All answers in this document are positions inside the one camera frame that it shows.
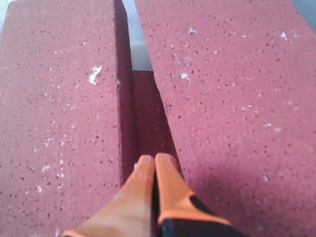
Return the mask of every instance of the brick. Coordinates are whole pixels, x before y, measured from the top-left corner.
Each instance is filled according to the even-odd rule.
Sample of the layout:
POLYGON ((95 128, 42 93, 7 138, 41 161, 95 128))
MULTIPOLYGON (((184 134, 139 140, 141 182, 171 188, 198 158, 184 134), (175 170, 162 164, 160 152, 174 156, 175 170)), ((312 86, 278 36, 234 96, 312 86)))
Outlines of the brick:
POLYGON ((188 184, 251 236, 315 235, 316 38, 302 16, 286 0, 136 5, 188 184))
POLYGON ((119 189, 128 175, 123 143, 131 161, 137 155, 128 44, 120 1, 9 5, 0 44, 1 236, 58 236, 119 189), (132 121, 124 132, 119 114, 132 121))

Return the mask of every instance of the white speck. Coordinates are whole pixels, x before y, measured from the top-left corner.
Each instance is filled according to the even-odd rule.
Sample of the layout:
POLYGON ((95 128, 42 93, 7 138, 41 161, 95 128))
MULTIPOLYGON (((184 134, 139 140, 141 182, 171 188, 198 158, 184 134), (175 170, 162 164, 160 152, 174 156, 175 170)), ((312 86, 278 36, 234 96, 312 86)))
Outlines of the white speck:
POLYGON ((91 84, 96 85, 97 83, 95 82, 95 79, 97 77, 97 75, 101 72, 102 66, 96 67, 94 66, 92 68, 92 74, 89 76, 89 80, 88 82, 91 84))
POLYGON ((59 229, 56 229, 55 230, 55 237, 60 237, 60 230, 59 229))
POLYGON ((50 169, 50 166, 46 165, 43 167, 43 169, 41 169, 41 171, 44 173, 46 170, 49 170, 49 169, 50 169))
POLYGON ((280 35, 281 35, 281 37, 282 37, 283 39, 285 39, 286 41, 288 41, 287 35, 286 35, 286 33, 285 33, 284 31, 281 31, 280 35))
POLYGON ((42 193, 42 192, 43 192, 43 189, 41 189, 40 186, 37 186, 36 189, 38 190, 39 193, 42 193))
POLYGON ((77 88, 79 88, 79 86, 80 86, 80 83, 76 84, 75 88, 77 89, 77 88))
POLYGON ((300 36, 296 33, 296 30, 292 30, 291 33, 294 37, 300 38, 300 36))
POLYGON ((44 142, 44 146, 47 147, 52 140, 53 138, 47 138, 46 142, 44 142))
POLYGON ((190 30, 189 30, 189 35, 192 35, 192 34, 196 34, 197 31, 194 27, 191 27, 190 30))
POLYGON ((281 130, 282 130, 282 128, 280 128, 280 127, 275 128, 275 132, 281 132, 281 130))
POLYGON ((181 74, 181 79, 189 80, 189 79, 188 79, 188 74, 182 73, 182 74, 181 74))
POLYGON ((174 53, 174 57, 176 59, 177 64, 180 65, 181 60, 178 60, 177 53, 174 53))

